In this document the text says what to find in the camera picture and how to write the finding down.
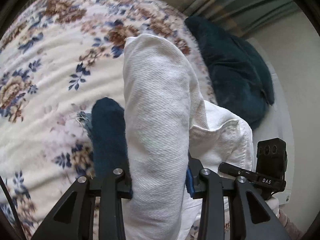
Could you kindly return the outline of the white pants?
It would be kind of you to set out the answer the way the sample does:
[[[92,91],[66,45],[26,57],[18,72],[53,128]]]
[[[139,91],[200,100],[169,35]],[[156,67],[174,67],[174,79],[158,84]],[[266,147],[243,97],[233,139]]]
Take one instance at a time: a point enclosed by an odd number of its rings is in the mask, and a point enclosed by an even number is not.
[[[133,197],[123,203],[127,239],[193,239],[201,200],[185,188],[189,157],[218,171],[252,170],[248,123],[204,100],[196,74],[170,41],[129,37],[124,51],[125,135]]]

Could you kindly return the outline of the white bed headboard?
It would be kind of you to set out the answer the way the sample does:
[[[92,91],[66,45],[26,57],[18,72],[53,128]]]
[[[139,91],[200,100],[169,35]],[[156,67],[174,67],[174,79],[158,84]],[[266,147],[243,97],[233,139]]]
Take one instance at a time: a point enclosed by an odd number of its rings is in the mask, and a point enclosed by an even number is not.
[[[280,138],[286,142],[287,151],[287,171],[285,172],[286,187],[283,192],[274,196],[279,200],[280,205],[288,204],[291,200],[293,176],[295,170],[295,143],[288,105],[285,100],[285,94],[280,84],[280,80],[272,66],[267,53],[255,38],[247,39],[256,51],[263,58],[271,74],[274,90],[274,104],[268,108],[260,126],[253,131],[254,150],[257,151],[259,141]]]

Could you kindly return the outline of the dark teal velvet pillow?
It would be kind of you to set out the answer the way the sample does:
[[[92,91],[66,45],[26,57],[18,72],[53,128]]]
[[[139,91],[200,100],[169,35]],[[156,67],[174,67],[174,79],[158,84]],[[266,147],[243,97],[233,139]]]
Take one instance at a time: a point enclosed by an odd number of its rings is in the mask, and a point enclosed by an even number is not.
[[[217,104],[256,129],[274,104],[270,71],[246,40],[204,18],[188,17],[185,25],[196,38]]]

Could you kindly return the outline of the folded blue jeans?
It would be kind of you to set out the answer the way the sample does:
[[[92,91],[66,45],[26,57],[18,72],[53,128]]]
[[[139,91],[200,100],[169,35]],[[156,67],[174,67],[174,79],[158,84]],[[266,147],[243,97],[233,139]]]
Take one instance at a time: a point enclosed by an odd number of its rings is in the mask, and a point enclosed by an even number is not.
[[[97,178],[103,179],[129,163],[124,109],[119,103],[108,97],[99,99],[90,113],[80,111],[77,119],[91,140]]]

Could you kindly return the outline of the grey green striped curtain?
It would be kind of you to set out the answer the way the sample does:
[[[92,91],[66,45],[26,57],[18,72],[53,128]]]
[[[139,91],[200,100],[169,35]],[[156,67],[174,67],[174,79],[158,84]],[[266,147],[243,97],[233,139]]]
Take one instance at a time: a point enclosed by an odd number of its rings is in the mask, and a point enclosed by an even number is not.
[[[243,37],[299,10],[293,0],[184,0],[179,11],[199,16]]]

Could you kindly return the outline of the floral fleece bed blanket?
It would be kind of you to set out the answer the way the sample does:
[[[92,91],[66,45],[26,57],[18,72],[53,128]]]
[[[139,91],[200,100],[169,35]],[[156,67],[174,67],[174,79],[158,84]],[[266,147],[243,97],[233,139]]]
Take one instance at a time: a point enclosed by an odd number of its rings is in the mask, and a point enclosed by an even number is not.
[[[208,70],[185,16],[160,0],[36,0],[1,39],[1,177],[30,239],[80,176],[93,176],[83,113],[124,104],[124,45],[150,33],[186,56],[204,99]]]

